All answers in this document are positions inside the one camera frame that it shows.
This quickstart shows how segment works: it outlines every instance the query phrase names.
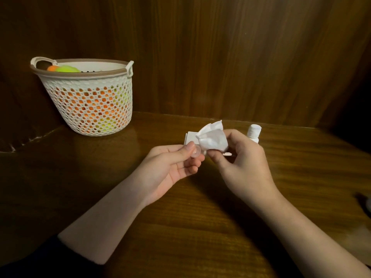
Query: black sleeve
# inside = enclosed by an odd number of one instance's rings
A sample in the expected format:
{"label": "black sleeve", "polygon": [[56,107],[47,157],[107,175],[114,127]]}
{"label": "black sleeve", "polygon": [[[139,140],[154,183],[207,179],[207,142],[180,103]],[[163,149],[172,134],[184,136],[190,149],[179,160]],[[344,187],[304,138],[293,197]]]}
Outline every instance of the black sleeve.
{"label": "black sleeve", "polygon": [[0,267],[0,277],[100,277],[103,265],[75,253],[57,236],[20,261]]}

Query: hand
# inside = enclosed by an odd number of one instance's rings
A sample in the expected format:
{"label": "hand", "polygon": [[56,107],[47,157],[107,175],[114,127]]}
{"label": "hand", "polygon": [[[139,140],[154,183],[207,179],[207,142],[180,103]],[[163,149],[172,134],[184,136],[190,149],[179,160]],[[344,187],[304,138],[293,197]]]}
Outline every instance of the hand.
{"label": "hand", "polygon": [[128,177],[142,186],[144,205],[158,199],[178,180],[197,173],[205,156],[191,158],[196,150],[194,142],[184,145],[165,145],[151,149],[139,167]]}
{"label": "hand", "polygon": [[237,130],[224,130],[230,149],[236,151],[230,163],[218,150],[207,154],[219,167],[228,188],[245,203],[254,208],[277,195],[263,148]]}

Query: basket handle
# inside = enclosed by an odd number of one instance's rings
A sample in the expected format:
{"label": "basket handle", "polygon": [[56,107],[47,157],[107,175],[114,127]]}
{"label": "basket handle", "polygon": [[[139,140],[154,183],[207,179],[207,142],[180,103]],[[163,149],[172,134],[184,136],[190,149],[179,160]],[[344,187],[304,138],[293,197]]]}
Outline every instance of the basket handle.
{"label": "basket handle", "polygon": [[132,77],[133,76],[133,64],[134,64],[134,61],[130,61],[129,63],[128,63],[128,65],[126,65],[126,70],[127,70],[127,77]]}
{"label": "basket handle", "polygon": [[57,62],[56,60],[53,60],[53,59],[50,59],[50,58],[47,58],[47,57],[34,57],[33,59],[31,59],[31,65],[33,65],[33,66],[36,67],[36,64],[37,64],[39,61],[42,61],[42,60],[48,61],[48,62],[50,62],[51,64],[53,64],[53,65],[57,65],[57,66],[58,66],[58,62]]}

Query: orange ball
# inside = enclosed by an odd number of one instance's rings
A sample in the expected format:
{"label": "orange ball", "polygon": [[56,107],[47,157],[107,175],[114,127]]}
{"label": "orange ball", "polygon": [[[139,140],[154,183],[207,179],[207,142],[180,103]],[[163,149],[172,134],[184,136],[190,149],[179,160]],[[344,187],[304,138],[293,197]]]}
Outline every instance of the orange ball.
{"label": "orange ball", "polygon": [[48,67],[48,71],[55,71],[59,66],[56,66],[56,65],[52,65],[52,66],[49,66]]}

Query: green ball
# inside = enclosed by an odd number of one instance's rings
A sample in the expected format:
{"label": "green ball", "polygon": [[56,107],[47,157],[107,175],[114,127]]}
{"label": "green ball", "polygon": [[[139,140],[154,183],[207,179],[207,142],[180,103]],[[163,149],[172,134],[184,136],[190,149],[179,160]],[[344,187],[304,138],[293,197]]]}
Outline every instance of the green ball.
{"label": "green ball", "polygon": [[55,71],[57,72],[80,72],[76,67],[68,66],[68,65],[62,65],[59,66]]}

